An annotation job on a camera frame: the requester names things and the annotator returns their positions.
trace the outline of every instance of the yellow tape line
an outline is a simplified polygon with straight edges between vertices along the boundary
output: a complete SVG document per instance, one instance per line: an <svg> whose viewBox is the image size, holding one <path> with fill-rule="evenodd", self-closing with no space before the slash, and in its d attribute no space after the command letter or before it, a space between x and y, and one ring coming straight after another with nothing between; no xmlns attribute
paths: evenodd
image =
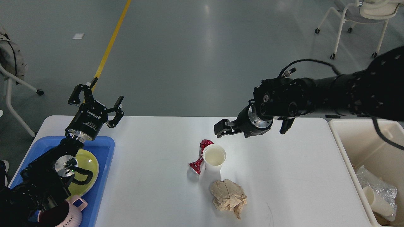
<svg viewBox="0 0 404 227"><path fill-rule="evenodd" d="M102 59L101 59L101 63L100 63L100 65L98 66L97 72L95 73L95 76L94 76L94 77L100 78L100 75L101 75L101 72L102 72L102 70L103 70L103 68L104 68L105 62L107 62L109 53L111 52L112 46L114 45L115 38L116 38L116 36L118 35L119 29L121 28L122 22L124 21L126 12L128 11L128 8L129 8L129 5L130 5L130 2L131 2L131 1L132 1L132 0L128 0L128 1L126 2L125 8L124 8L124 10L122 11L122 14L121 14L121 17L119 18L118 23L116 24L115 31L114 31L114 33L112 34L111 39L109 40L107 49L105 50L104 56L103 56Z"/></svg>

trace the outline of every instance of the white chair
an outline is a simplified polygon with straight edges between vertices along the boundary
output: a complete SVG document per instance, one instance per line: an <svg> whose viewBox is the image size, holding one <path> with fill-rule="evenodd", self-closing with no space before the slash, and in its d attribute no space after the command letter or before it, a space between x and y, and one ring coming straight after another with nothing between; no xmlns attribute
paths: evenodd
<svg viewBox="0 0 404 227"><path fill-rule="evenodd" d="M23 57L20 52L20 48L8 38L5 33L4 28L0 25L0 75L4 76L4 87L5 87L5 97L6 105L10 110L11 114L17 119L17 121L24 127L24 129L31 135L35 137L35 133L32 129L25 123L25 121L17 114L11 105L11 89L14 83L18 83L26 86L30 90L33 90L38 95L43 95L44 92L41 89L36 89L27 82L23 81L26 70L26 64L23 61Z"/></svg>
<svg viewBox="0 0 404 227"><path fill-rule="evenodd" d="M331 59L334 59L335 55L337 54L342 25L346 21L353 22L353 25L348 28L348 33L352 32L354 26L357 23L373 24L384 22L382 33L379 39L379 44L377 45L376 51L372 54L372 57L375 58L380 51L381 43L383 41L384 33L386 32L389 19L395 16L398 7L403 2L404 0L355 0L355 2L353 3L344 5L340 0L335 0L334 3L338 10L334 7L329 8L324 15L324 18L321 20L320 25L315 29L314 32L316 34L320 33L320 27L331 11L341 18L334 52L330 56Z"/></svg>

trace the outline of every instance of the floor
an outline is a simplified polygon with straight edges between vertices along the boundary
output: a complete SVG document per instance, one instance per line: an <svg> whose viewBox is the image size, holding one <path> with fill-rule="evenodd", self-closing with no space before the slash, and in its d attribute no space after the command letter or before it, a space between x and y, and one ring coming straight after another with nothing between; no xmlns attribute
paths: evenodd
<svg viewBox="0 0 404 227"><path fill-rule="evenodd" d="M74 115L73 88L95 75L126 0L13 1L1 4L0 23L29 64L26 81L45 95L14 86L16 111L37 131L50 115ZM123 95L127 116L237 116L261 79L274 78L302 58L329 61L342 73L372 61L382 24L344 25L337 57L329 56L339 20L331 0L132 0L94 92L108 107ZM404 43L403 10L390 20L380 53ZM82 40L72 40L85 33ZM293 77L324 78L332 71L296 65ZM14 175L32 138L0 102L0 159Z"/></svg>

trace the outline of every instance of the trash bin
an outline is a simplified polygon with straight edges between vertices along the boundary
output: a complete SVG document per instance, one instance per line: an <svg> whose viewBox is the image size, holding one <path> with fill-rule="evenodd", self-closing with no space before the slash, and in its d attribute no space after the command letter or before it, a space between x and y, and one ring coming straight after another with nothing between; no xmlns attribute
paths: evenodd
<svg viewBox="0 0 404 227"><path fill-rule="evenodd" d="M398 122L378 120L378 123L389 140L404 145L404 129ZM377 135L371 119L334 119L329 122L329 126L370 223L375 227L381 226L355 175L356 168L361 165L397 187L397 214L390 226L404 227L404 151L384 142Z"/></svg>

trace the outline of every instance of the black robotic arm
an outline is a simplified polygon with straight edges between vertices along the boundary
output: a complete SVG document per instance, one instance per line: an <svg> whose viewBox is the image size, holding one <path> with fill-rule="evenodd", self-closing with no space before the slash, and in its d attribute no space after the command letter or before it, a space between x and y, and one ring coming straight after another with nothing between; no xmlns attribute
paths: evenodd
<svg viewBox="0 0 404 227"><path fill-rule="evenodd" d="M262 80L236 120L215 124L217 138L240 132L245 138L262 135L271 129L273 119L282 120L280 133L285 134L295 117L313 112L331 118L357 115L404 120L404 46L380 55L366 70L353 74L292 80L288 77L294 71L284 69L277 78Z"/></svg>
<svg viewBox="0 0 404 227"><path fill-rule="evenodd" d="M94 100L91 88L98 78L91 83L79 84L75 87L69 104L79 105L79 110L65 130L65 139L31 162L21 171L23 182L14 188L0 188L0 226L7 227L40 227L45 226L28 219L36 210L50 210L61 204L71 193L70 183L87 184L93 173L80 168L75 156L84 147L86 140L94 140L102 125L115 127L123 117L120 96L113 108L107 109L99 101ZM84 92L84 103L79 95ZM108 120L108 113L115 112L113 120ZM86 180L74 179L74 173L87 175Z"/></svg>

